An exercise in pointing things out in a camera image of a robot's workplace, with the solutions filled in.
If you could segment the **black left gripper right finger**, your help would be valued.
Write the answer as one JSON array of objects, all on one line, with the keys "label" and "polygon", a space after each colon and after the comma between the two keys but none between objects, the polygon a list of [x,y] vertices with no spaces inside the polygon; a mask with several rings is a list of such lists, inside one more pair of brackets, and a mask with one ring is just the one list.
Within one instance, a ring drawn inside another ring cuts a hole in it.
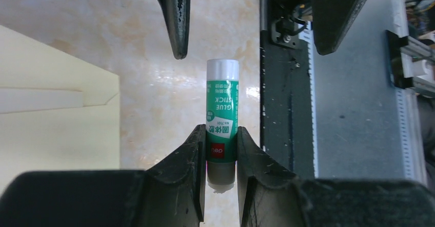
[{"label": "black left gripper right finger", "polygon": [[305,226],[296,174],[271,158],[245,127],[238,128],[238,203],[241,226]]}]

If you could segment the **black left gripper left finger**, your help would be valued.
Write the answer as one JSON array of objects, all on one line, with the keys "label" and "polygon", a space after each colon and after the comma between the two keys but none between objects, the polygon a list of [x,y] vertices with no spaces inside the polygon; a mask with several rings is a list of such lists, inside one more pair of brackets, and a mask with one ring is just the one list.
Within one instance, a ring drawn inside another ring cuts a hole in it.
[{"label": "black left gripper left finger", "polygon": [[145,226],[199,226],[204,221],[205,141],[205,125],[197,125],[183,144],[147,170]]}]

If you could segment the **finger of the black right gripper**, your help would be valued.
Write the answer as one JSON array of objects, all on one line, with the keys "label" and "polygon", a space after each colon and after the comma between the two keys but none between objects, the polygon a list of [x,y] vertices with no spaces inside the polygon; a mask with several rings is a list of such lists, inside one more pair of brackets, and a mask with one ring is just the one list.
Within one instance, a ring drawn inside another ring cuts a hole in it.
[{"label": "finger of the black right gripper", "polygon": [[167,28],[175,59],[184,59],[188,53],[190,0],[157,0]]},{"label": "finger of the black right gripper", "polygon": [[314,44],[320,55],[335,52],[367,0],[311,0]]}]

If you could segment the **cream yellow envelope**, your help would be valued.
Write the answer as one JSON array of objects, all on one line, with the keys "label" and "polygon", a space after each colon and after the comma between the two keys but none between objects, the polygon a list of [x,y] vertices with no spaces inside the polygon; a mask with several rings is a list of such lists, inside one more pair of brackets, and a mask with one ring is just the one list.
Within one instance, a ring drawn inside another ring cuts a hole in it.
[{"label": "cream yellow envelope", "polygon": [[28,171],[119,168],[119,77],[1,27],[1,189]]}]

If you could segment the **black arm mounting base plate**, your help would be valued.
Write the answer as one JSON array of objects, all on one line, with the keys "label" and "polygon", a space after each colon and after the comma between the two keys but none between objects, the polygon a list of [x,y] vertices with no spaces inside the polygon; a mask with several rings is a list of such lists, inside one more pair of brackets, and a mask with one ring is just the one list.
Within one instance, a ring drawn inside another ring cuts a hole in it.
[{"label": "black arm mounting base plate", "polygon": [[279,164],[314,178],[308,24],[303,0],[260,0],[260,143]]}]

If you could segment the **aluminium frame rail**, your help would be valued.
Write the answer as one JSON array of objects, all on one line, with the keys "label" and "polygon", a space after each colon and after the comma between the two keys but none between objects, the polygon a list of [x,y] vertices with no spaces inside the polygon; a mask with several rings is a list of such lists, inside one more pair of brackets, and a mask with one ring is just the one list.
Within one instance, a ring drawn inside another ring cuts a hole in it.
[{"label": "aluminium frame rail", "polygon": [[386,31],[408,35],[403,0],[367,0],[338,49],[310,55],[314,175],[427,183],[417,100],[390,80]]}]

